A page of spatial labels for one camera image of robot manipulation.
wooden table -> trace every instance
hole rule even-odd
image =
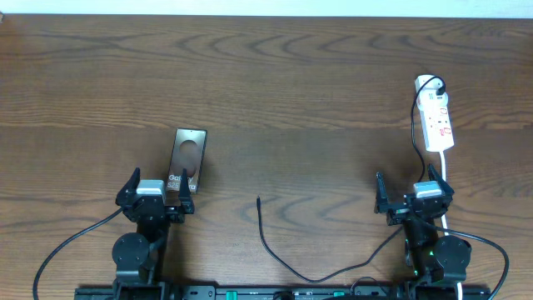
[[[446,79],[446,152],[457,230],[504,246],[499,299],[533,295],[533,21],[8,15],[0,25],[0,298],[30,298],[42,260],[117,209],[134,167],[165,178],[176,128],[208,133],[197,213],[173,226],[165,274],[221,285],[303,283],[362,262],[396,228],[372,212],[420,173],[413,80]],[[419,142],[420,126],[417,126]],[[438,155],[425,152],[438,166]],[[39,285],[72,299],[115,277],[125,217],[65,247]],[[403,234],[371,265],[333,278],[399,280]],[[493,248],[472,242],[468,283],[496,285]]]

loose black cable on table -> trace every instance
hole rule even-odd
[[[388,293],[386,292],[386,290],[380,285],[380,283],[379,283],[377,280],[374,279],[374,277],[371,277],[371,276],[364,276],[364,277],[361,277],[361,278],[357,279],[357,280],[351,285],[351,287],[350,287],[350,295],[353,295],[353,294],[354,294],[354,290],[353,290],[353,289],[357,286],[357,284],[359,284],[359,282],[360,282],[361,280],[365,280],[365,279],[371,279],[371,280],[373,280],[374,283],[376,283],[376,285],[377,285],[378,287],[380,287],[380,289],[385,293],[385,295],[388,296]]]
[[[430,83],[431,80],[433,80],[433,79],[440,79],[442,81],[442,87],[439,87],[439,91],[445,91],[446,90],[446,83],[444,82],[444,79],[442,79],[442,78],[440,78],[438,76],[433,76],[428,81],[424,82],[424,84],[422,84],[422,86],[418,89],[418,91],[416,91],[415,98],[413,99],[413,105],[411,106],[411,140],[413,142],[413,148],[415,149],[416,154],[418,154],[418,157],[420,158],[420,160],[422,162],[422,174],[418,178],[417,182],[422,181],[422,178],[424,177],[424,174],[426,174],[426,162],[424,162],[424,158],[422,157],[422,154],[420,153],[420,150],[418,150],[418,147],[416,146],[415,119],[414,119],[413,113],[415,111],[416,100],[417,100],[418,96],[420,95],[420,91],[422,89],[424,89],[424,87],[427,85],[427,83]]]
[[[297,272],[295,269],[293,269],[291,266],[289,266],[286,262],[284,262],[281,258],[279,258],[267,245],[267,241],[265,241],[265,236],[263,234],[263,222],[262,222],[262,215],[261,215],[261,199],[259,197],[257,197],[257,222],[259,224],[259,236],[261,238],[261,243],[263,244],[263,247],[265,248],[265,250],[268,252],[268,254],[270,254],[274,259],[276,259],[281,265],[283,265],[283,267],[287,268],[289,271],[291,271],[294,275],[296,275],[298,278],[300,278],[301,280],[303,281],[306,281],[308,283],[322,283],[322,282],[325,282],[326,280],[330,279],[330,278],[333,278],[343,272],[347,272],[347,271],[351,271],[353,269],[356,269],[356,268],[361,268],[361,267],[365,267],[367,264],[370,263],[370,261],[375,257],[375,255],[377,255],[380,250],[385,247],[385,245],[387,245],[398,233],[400,233],[400,231],[402,230],[402,228],[398,228],[395,232],[392,233],[392,235],[390,235],[390,237],[388,237],[385,242],[383,242],[375,251],[374,253],[363,263],[359,263],[355,266],[351,266],[351,267],[345,267],[339,271],[336,271],[336,272],[333,272],[332,274],[330,275],[327,275],[326,277],[324,278],[321,278],[321,279],[310,279],[310,278],[307,278],[303,275],[301,275],[299,272]]]
[[[421,217],[418,217],[416,214],[414,214],[414,216],[419,221],[421,221],[422,225],[424,225],[424,226],[426,226],[428,228],[431,228],[433,230],[438,230],[438,231],[441,231],[441,232],[444,232],[444,233],[455,234],[455,235],[458,235],[458,236],[461,236],[461,237],[465,237],[465,238],[471,238],[471,239],[476,240],[478,242],[482,242],[482,243],[485,243],[487,245],[490,245],[490,246],[496,248],[498,251],[501,252],[501,255],[503,255],[503,259],[505,261],[505,265],[503,267],[503,273],[501,274],[500,281],[498,282],[498,284],[496,284],[496,287],[494,287],[494,290],[492,290],[491,295],[487,298],[487,300],[494,299],[496,294],[500,291],[500,288],[503,285],[503,282],[507,278],[507,273],[509,272],[509,256],[507,255],[506,250],[504,250],[504,248],[501,247],[500,245],[498,245],[497,243],[492,242],[492,241],[490,241],[490,240],[488,240],[488,239],[486,239],[484,237],[478,237],[478,236],[470,234],[470,233],[458,232],[456,230],[446,229],[446,228],[443,228],[443,227],[438,227],[438,226],[435,226],[433,224],[430,224],[430,223],[426,222],[424,219],[422,219]]]
[[[73,236],[69,237],[65,242],[62,242],[61,245],[57,246],[57,248],[48,255],[47,259],[44,260],[41,267],[39,268],[39,271],[37,271],[37,274],[35,275],[35,279],[33,280],[33,300],[39,300],[39,295],[37,293],[37,286],[39,284],[39,279],[41,278],[42,271],[44,271],[44,268],[48,265],[48,263],[52,260],[52,258],[65,246],[67,246],[70,242],[73,240],[81,237],[83,234],[88,233],[96,228],[99,228],[103,224],[111,221],[114,217],[116,217],[118,214],[122,213],[124,208],[119,208],[116,212],[114,212],[111,216],[106,217],[102,221],[92,225],[91,227],[87,227],[83,229],[81,232],[78,232],[74,234]]]

small box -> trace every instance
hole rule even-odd
[[[191,193],[197,193],[203,153],[206,150],[207,131],[178,128],[168,169],[167,191],[179,191],[182,172],[187,170]]]

black metal frame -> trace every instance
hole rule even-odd
[[[140,182],[137,168],[117,195],[117,205],[124,215],[137,223],[137,232],[120,237],[112,256],[117,265],[117,279],[108,288],[78,288],[75,300],[336,300],[362,299],[456,299],[455,285],[466,279],[471,246],[455,237],[439,237],[421,220],[433,223],[446,213],[453,189],[429,166],[431,181],[442,190],[440,196],[417,198],[405,195],[402,202],[391,203],[383,177],[377,174],[375,213],[386,213],[387,223],[402,224],[406,233],[406,262],[415,276],[400,284],[360,285],[350,291],[346,287],[213,287],[185,286],[162,281],[162,264],[171,223],[183,223],[185,214],[194,213],[194,202],[187,185],[181,180],[180,206],[166,206],[163,195],[136,194]],[[484,300],[487,287],[464,287],[464,300]]]

brown wooden surface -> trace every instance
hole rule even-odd
[[[209,134],[197,213],[172,227],[167,276],[302,283],[262,248],[258,193],[266,238],[297,270],[318,278],[366,260],[395,230],[372,212],[375,174],[396,193],[418,177],[413,80],[437,73],[456,138],[446,152],[449,224],[504,246],[511,271],[499,298],[530,299],[532,48],[524,20],[7,16],[0,298],[30,298],[42,260],[116,209],[134,167],[164,178],[181,127]],[[134,228],[118,217],[65,247],[41,298],[111,283],[112,245]],[[467,281],[493,288],[501,255],[472,245]],[[370,266],[327,283],[410,274],[402,235]]]

